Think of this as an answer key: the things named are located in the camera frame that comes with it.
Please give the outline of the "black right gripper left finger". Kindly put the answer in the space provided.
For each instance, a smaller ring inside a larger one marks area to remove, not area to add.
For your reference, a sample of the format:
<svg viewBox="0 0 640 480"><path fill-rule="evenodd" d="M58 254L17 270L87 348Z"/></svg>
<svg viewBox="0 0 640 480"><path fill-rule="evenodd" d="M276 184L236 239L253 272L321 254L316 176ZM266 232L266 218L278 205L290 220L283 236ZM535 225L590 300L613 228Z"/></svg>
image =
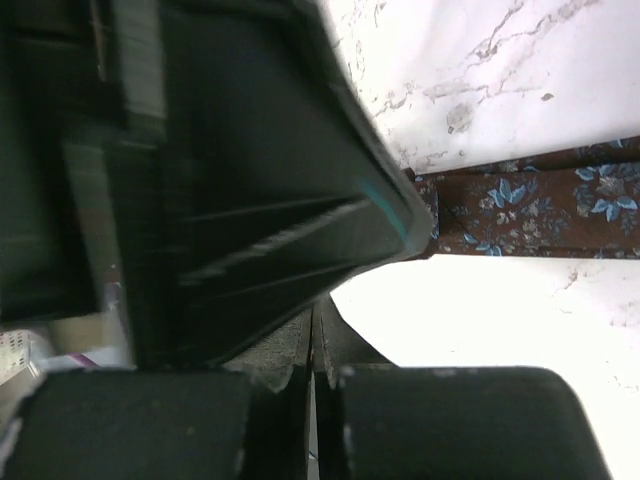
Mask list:
<svg viewBox="0 0 640 480"><path fill-rule="evenodd" d="M308 308L263 340L224 364L247 373L268 390L284 390L298 368L307 365L312 309Z"/></svg>

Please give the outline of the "brown floral necktie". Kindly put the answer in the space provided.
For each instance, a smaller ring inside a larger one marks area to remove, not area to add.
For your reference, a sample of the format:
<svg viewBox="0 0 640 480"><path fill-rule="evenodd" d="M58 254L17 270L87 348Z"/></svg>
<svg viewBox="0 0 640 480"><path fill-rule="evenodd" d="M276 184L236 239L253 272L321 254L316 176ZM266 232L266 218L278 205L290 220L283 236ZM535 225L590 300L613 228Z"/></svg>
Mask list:
<svg viewBox="0 0 640 480"><path fill-rule="evenodd" d="M448 172L405 171L435 254L636 260L636 137Z"/></svg>

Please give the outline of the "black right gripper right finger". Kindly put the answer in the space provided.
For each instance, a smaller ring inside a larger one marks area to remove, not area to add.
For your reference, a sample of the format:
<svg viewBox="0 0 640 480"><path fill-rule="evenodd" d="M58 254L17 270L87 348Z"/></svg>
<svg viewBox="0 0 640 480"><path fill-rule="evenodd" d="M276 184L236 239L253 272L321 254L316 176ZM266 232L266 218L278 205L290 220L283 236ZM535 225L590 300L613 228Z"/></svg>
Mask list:
<svg viewBox="0 0 640 480"><path fill-rule="evenodd" d="M313 306L313 356L315 373L330 388L336 387L342 367L392 365L346 323L329 295Z"/></svg>

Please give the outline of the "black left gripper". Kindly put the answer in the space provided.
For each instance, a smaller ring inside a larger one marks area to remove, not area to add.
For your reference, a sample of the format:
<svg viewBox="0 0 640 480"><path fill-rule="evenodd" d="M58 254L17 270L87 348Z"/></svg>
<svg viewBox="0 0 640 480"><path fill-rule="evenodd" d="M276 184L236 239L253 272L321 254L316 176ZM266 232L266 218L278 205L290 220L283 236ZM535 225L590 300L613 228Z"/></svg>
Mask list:
<svg viewBox="0 0 640 480"><path fill-rule="evenodd" d="M1 323L102 314L162 361L163 52L155 1L1 5Z"/></svg>

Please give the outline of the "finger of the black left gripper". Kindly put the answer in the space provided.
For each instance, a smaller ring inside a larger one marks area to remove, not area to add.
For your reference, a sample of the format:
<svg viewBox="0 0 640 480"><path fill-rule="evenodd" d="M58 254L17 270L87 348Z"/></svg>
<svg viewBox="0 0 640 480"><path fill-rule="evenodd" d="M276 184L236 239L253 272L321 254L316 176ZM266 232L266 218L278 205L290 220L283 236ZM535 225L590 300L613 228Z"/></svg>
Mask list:
<svg viewBox="0 0 640 480"><path fill-rule="evenodd" d="M225 361L435 221L315 1L165 1L168 358Z"/></svg>

